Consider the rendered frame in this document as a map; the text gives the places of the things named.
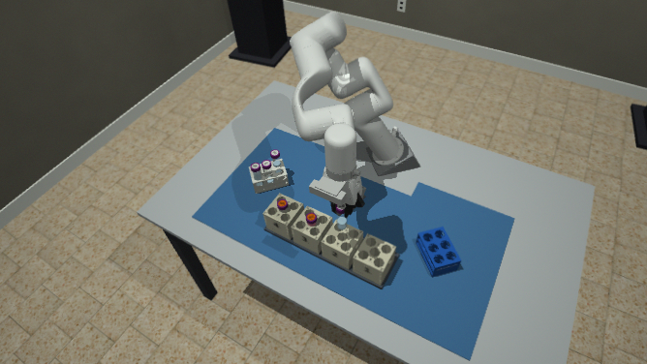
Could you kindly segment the white tube rack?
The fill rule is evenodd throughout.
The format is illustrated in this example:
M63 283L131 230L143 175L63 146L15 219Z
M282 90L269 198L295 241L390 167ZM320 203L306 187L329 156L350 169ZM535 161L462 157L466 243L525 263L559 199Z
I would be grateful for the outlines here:
M253 172L252 172L251 168L249 167L252 182L253 182L253 186L254 186L256 194L289 185L288 175L287 175L284 163L281 161L281 165L279 167L274 167L272 161L271 161L271 164L272 164L271 168L272 168L273 175L271 177L269 177L269 178L264 176L263 169L262 169L262 164L260 164L261 171L262 171L262 179L258 180L258 181L254 179ZM278 169L281 169L282 171L275 173L276 170L278 170ZM266 181L271 180L271 179L274 179L275 182L267 184ZM256 186L256 183L260 183L260 182L263 182L263 185Z

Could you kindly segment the blue bench mat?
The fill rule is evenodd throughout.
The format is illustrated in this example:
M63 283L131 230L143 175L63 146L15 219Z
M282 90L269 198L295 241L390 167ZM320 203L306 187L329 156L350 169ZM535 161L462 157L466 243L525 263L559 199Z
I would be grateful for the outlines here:
M255 193L249 166L279 150L289 185ZM347 224L396 246L382 289L267 232L263 212L279 195L337 219L330 201L311 194L323 177L324 146L274 128L192 218L417 335L471 360L514 218L418 182L412 196L360 176L363 207ZM417 234L447 232L461 263L432 277Z

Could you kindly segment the blue tube rack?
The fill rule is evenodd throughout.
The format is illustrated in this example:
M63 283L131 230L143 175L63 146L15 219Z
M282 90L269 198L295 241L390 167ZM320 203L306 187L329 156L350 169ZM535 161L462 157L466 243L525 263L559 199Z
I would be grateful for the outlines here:
M443 236L442 232L445 236ZM458 270L461 258L444 228L437 227L419 233L416 244L432 277ZM456 255L456 258L454 255Z

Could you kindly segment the beige bucket adapter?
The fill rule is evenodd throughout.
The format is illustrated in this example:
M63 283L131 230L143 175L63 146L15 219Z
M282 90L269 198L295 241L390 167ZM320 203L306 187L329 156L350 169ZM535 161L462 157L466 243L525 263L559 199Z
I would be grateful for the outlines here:
M367 233L353 257L353 272L381 285L394 262L395 249L396 246Z
M308 213L315 213L317 215L317 223L315 226L310 227L307 225L306 215ZM322 250L321 242L332 225L332 217L312 207L306 206L292 225L293 242L319 254Z
M288 202L288 211L280 212L277 202L285 199ZM292 239L292 225L304 210L304 204L290 197L279 194L263 212L266 228Z
M362 241L362 230L348 224L346 229L340 230L336 219L321 242L323 257L350 269Z

